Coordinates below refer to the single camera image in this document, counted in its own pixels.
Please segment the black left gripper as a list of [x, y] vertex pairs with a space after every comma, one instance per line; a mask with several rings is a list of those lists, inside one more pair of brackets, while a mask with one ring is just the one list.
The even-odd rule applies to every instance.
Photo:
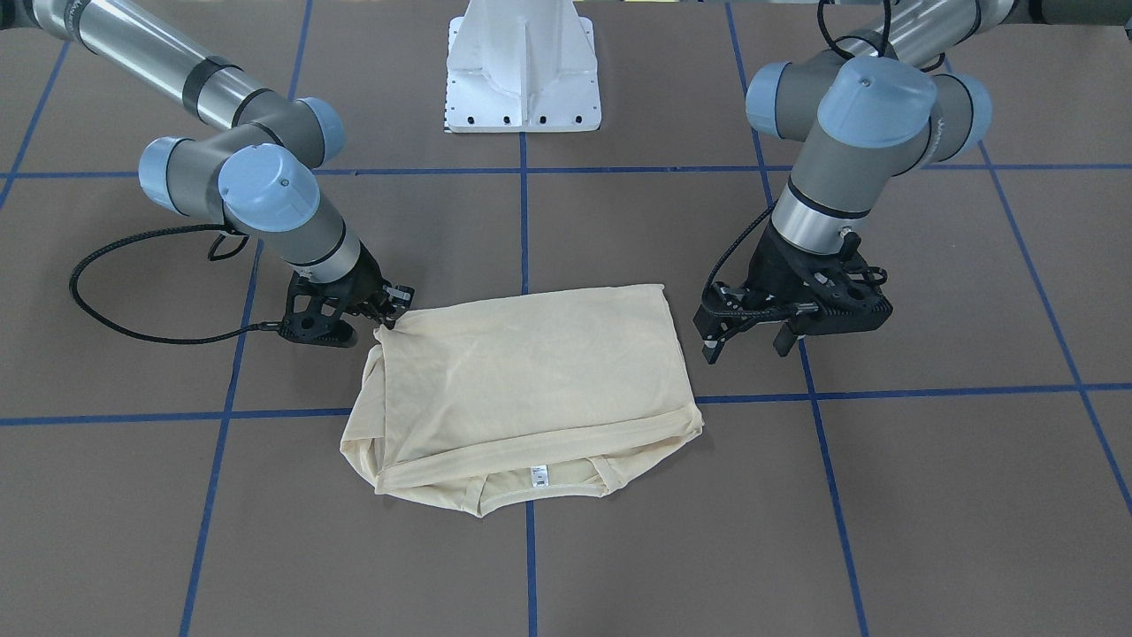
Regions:
[[[864, 330], [864, 258], [860, 236], [849, 231], [831, 255], [790, 246], [772, 226], [764, 229], [743, 283], [743, 308], [762, 319], [781, 319], [773, 341], [788, 358], [797, 337]], [[751, 319], [709, 318], [703, 326], [703, 358], [715, 365], [724, 343], [753, 326]]]

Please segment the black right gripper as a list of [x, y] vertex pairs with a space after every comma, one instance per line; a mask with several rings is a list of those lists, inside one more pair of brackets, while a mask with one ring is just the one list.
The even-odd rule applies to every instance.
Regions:
[[288, 296], [299, 294], [336, 298], [343, 313], [375, 319], [392, 330], [395, 329], [401, 315], [413, 304], [415, 290], [392, 285], [384, 278], [379, 262], [372, 253], [365, 251], [344, 277], [328, 283], [316, 283], [308, 277], [292, 274], [291, 281], [288, 282]]

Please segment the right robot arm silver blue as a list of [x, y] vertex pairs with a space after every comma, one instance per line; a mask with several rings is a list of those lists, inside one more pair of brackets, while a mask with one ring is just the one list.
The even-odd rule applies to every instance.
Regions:
[[314, 174], [344, 148], [342, 119], [319, 98], [286, 98], [131, 1], [5, 1], [3, 29], [79, 44], [215, 129], [161, 137], [142, 152], [146, 197], [190, 218], [187, 233], [260, 241], [291, 267], [286, 310], [256, 330], [348, 348], [350, 316], [393, 329], [414, 290], [393, 285]]

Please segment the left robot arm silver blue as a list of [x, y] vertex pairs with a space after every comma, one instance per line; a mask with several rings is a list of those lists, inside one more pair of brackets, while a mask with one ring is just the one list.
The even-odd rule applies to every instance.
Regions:
[[861, 226], [887, 182], [974, 148], [993, 119], [985, 86], [940, 74], [950, 48], [1003, 23], [1011, 1], [887, 1], [883, 19], [805, 62], [765, 64], [746, 92], [753, 130], [800, 143], [784, 189], [754, 219], [746, 279], [707, 275], [694, 324], [703, 356], [757, 324], [788, 355], [809, 335], [872, 332], [892, 315], [887, 274], [861, 257]]

